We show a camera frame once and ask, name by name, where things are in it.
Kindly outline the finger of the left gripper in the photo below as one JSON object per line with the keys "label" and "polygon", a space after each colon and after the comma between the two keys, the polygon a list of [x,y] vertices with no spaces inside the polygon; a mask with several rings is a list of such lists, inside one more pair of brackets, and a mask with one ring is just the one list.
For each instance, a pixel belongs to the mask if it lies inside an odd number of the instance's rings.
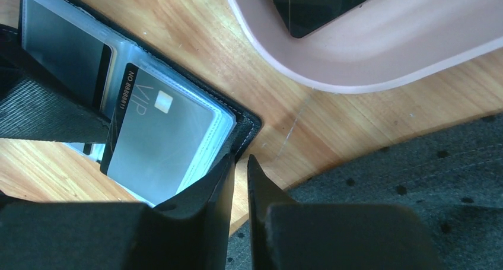
{"label": "finger of the left gripper", "polygon": [[76,95],[1,25],[1,138],[103,144],[110,121]]}

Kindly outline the pink oval tray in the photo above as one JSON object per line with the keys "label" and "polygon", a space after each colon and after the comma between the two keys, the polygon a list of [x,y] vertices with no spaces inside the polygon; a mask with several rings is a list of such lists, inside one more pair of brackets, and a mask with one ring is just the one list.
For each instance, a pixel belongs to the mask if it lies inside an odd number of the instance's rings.
{"label": "pink oval tray", "polygon": [[367,0],[300,39],[272,0],[227,0],[259,55],[321,91],[388,90],[502,47],[502,0]]}

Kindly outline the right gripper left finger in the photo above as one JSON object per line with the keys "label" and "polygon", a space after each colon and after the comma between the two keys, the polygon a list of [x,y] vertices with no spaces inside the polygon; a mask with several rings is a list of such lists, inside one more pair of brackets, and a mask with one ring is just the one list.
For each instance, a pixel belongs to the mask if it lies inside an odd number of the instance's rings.
{"label": "right gripper left finger", "polygon": [[224,269],[235,159],[171,199],[30,202],[1,195],[2,269]]}

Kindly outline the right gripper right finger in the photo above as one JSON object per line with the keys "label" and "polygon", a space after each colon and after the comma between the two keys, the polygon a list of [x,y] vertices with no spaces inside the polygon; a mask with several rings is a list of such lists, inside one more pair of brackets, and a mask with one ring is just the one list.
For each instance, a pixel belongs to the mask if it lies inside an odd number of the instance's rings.
{"label": "right gripper right finger", "polygon": [[302,204],[247,163],[254,269],[441,269],[419,217],[388,204]]}

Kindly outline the black credit card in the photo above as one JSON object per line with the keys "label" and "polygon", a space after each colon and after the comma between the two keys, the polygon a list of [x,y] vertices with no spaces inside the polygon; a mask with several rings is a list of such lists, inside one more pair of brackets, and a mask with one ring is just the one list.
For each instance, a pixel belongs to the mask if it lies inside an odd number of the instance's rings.
{"label": "black credit card", "polygon": [[80,100],[100,110],[111,47],[34,0],[24,4],[24,49]]}

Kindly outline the black leather card holder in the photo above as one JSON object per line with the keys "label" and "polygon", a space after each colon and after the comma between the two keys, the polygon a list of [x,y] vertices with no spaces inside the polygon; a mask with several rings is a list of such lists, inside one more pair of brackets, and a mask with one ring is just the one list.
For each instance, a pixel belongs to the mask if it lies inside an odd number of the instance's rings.
{"label": "black leather card holder", "polygon": [[[20,1],[20,20],[18,27],[15,28],[18,31],[18,42],[23,49],[25,36],[24,25],[26,24],[26,21],[24,20],[26,17],[26,5],[24,3],[26,1],[27,0]],[[237,103],[233,99],[227,97],[225,94],[222,94],[218,90],[212,88],[209,84],[205,83],[203,80],[196,77],[179,64],[175,63],[175,61],[163,56],[160,52],[156,51],[153,47],[146,44],[138,36],[127,31],[127,29],[116,24],[105,15],[90,8],[88,5],[85,5],[82,1],[34,1],[38,2],[63,19],[76,25],[78,28],[84,30],[85,32],[96,37],[98,40],[111,47],[112,60],[109,66],[109,74],[107,76],[107,81],[105,84],[101,109],[98,110],[94,108],[110,121],[110,128],[114,109],[117,104],[120,86],[123,82],[123,74],[126,65],[127,63],[134,63],[142,69],[154,71],[162,76],[166,76],[175,80],[175,82],[183,86],[196,90],[207,98],[217,102],[234,116],[234,126],[230,130],[229,135],[220,148],[208,172],[226,154],[230,153],[233,154],[236,158],[239,158],[258,133],[262,123],[260,121],[260,118],[256,114],[254,114],[252,111],[242,106],[241,104]],[[104,149],[106,147],[107,139],[103,144],[83,142],[63,143],[74,148],[81,155],[86,156],[101,165],[101,160],[103,157]]]}

